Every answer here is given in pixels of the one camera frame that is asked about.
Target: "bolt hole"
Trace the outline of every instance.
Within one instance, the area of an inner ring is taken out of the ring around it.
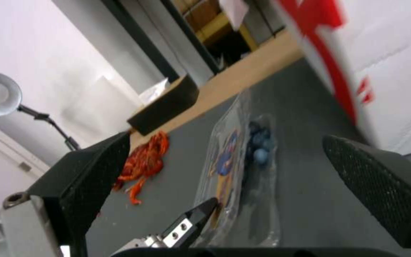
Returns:
[[[18,200],[20,200],[22,197],[21,193],[17,193],[17,194],[13,194],[8,198],[9,202],[16,202]]]

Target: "textured rubber pad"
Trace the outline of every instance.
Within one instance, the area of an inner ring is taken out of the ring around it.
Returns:
[[[79,245],[130,150],[128,133],[66,154],[29,189],[42,197],[60,244]]]
[[[334,136],[323,139],[323,148],[345,185],[398,244],[411,248],[411,162]]]

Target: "blue ball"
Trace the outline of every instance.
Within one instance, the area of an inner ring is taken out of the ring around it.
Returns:
[[[255,148],[260,148],[263,142],[264,142],[264,136],[261,135],[260,133],[257,133],[256,135],[252,137],[252,144],[253,144],[253,147]]]
[[[264,138],[270,138],[270,130],[267,127],[261,128],[259,133],[264,137]]]
[[[272,150],[272,148],[274,147],[274,142],[272,142],[272,140],[270,139],[266,139],[263,141],[261,148],[263,148],[264,150],[270,152]]]
[[[267,160],[269,159],[269,153],[260,148],[255,151],[253,154],[253,158],[255,159],[255,162],[258,163],[259,165],[264,165],[267,163]]]

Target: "cardboard box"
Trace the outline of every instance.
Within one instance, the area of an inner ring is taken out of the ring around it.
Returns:
[[[127,122],[145,136],[193,106],[198,95],[198,87],[189,75],[185,75],[174,81],[161,96],[132,115]]]
[[[273,3],[368,141],[411,153],[411,1]]]
[[[211,22],[221,11],[218,0],[203,0],[188,9],[185,20],[196,32]]]

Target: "red stripe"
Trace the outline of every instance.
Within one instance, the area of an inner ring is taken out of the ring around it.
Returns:
[[[279,3],[292,19],[296,21],[301,34],[306,36],[315,46],[331,76],[337,100],[352,121],[356,122],[347,81],[329,49],[315,33],[318,25],[328,25],[331,28],[337,28],[344,24],[335,0],[304,0],[299,6],[296,0],[279,0]]]

